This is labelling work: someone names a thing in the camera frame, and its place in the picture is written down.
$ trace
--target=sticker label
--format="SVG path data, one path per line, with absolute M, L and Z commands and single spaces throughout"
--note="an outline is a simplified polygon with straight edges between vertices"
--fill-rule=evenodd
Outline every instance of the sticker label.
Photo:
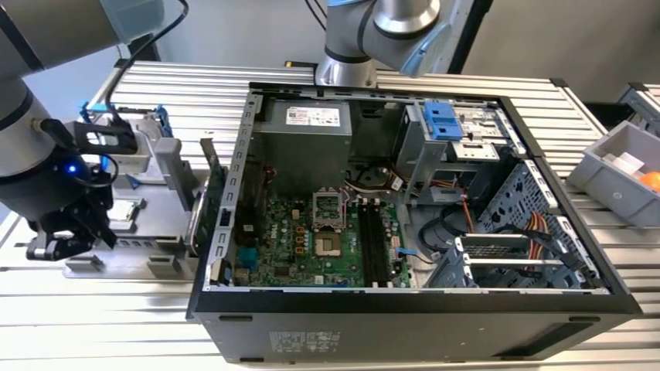
M 341 332 L 271 332 L 271 347 L 276 353 L 336 352 Z
M 469 131 L 469 132 L 480 132 L 481 131 L 481 126 L 476 124 L 464 124 L 463 125 L 463 130 Z
M 287 125 L 339 127 L 339 108 L 289 107 Z
M 403 179 L 396 177 L 393 182 L 392 182 L 392 189 L 395 191 L 399 191 L 401 189 L 401 186 L 403 186 Z

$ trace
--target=ram slot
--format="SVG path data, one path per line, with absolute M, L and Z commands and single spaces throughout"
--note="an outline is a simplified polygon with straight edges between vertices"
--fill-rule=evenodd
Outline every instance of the ram slot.
M 388 262 L 384 245 L 384 227 L 379 214 L 379 206 L 361 205 L 357 209 L 357 224 L 360 230 L 361 270 L 364 283 L 368 286 L 377 283 L 387 287 Z

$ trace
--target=orange object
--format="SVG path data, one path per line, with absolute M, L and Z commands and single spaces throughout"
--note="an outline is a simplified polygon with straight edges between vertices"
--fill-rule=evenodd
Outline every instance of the orange object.
M 649 186 L 653 191 L 660 192 L 660 172 L 641 175 L 640 182 Z

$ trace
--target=motherboard chip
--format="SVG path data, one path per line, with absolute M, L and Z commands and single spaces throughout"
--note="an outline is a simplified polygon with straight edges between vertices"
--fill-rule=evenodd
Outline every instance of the motherboard chip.
M 289 276 L 289 267 L 276 267 L 276 277 Z
M 333 188 L 321 188 L 312 195 L 312 219 L 313 227 L 320 229 L 331 227 L 341 230 L 344 225 L 344 208 L 341 193 Z

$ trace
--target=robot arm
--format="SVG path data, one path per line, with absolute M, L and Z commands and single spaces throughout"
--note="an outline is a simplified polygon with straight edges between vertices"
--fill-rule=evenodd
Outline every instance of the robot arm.
M 440 0 L 328 0 L 316 84 L 376 87 L 373 60 L 409 77 L 427 73 L 451 30 L 439 14 Z
M 128 43 L 160 26 L 163 13 L 161 0 L 0 0 L 0 202 L 37 232 L 29 259 L 64 259 L 99 240 L 115 245 L 113 179 L 80 156 L 112 151 L 84 150 L 20 78 Z M 133 151 L 129 128 L 107 129 Z

